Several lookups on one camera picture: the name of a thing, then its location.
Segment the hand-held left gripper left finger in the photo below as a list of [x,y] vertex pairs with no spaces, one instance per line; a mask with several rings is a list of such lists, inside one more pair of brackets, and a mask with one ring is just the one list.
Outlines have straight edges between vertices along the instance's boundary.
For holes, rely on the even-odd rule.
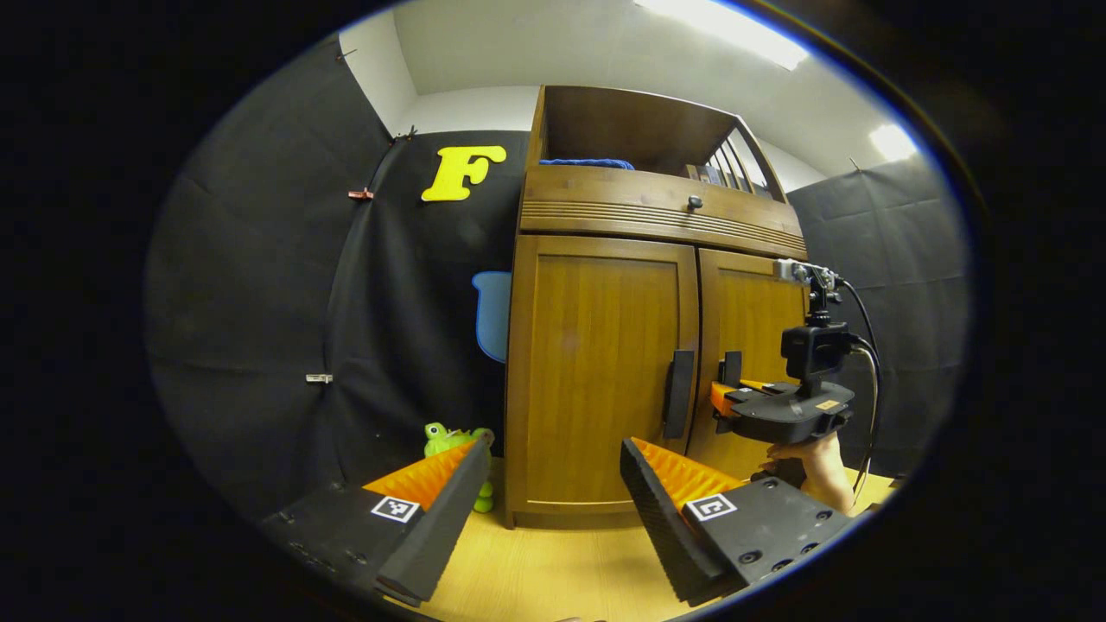
[[343,590],[420,607],[432,599],[474,509],[486,507],[493,431],[372,481],[337,479],[259,521],[270,543]]

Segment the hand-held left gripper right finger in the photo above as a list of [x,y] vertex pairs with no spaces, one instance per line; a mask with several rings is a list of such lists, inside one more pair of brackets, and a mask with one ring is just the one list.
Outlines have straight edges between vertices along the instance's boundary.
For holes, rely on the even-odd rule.
[[620,442],[620,479],[674,594],[689,607],[799,564],[854,520],[782,478],[739,480],[637,437]]

